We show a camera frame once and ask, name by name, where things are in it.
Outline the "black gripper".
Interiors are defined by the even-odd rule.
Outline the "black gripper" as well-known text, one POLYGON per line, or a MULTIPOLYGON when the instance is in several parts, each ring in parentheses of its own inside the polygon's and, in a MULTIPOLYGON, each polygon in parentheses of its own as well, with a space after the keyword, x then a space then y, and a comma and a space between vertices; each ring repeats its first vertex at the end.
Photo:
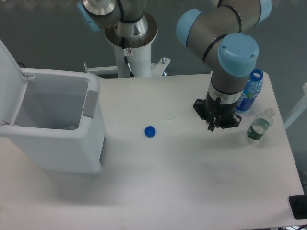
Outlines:
POLYGON ((214 100, 209 93, 204 100, 197 99, 193 108, 199 117, 208 124, 208 130, 219 127, 221 129, 238 127, 242 120, 242 117, 235 113, 236 102, 224 104, 221 97, 214 100))

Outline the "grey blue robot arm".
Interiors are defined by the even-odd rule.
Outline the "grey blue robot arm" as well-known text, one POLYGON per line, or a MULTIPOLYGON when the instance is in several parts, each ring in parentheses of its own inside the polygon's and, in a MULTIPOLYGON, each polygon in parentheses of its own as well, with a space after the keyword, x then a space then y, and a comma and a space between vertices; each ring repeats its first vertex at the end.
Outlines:
MULTIPOLYGON (((77 8, 93 30, 103 29, 117 56, 118 75, 151 77, 151 54, 138 54, 157 36, 157 23, 145 11, 144 0, 80 0, 77 8)), ((220 0, 206 15, 197 9, 185 12, 176 25, 176 36, 212 70, 205 99, 193 105, 210 131, 237 127, 241 117, 236 103, 256 66, 257 42, 244 32, 266 19, 269 0, 220 0)))

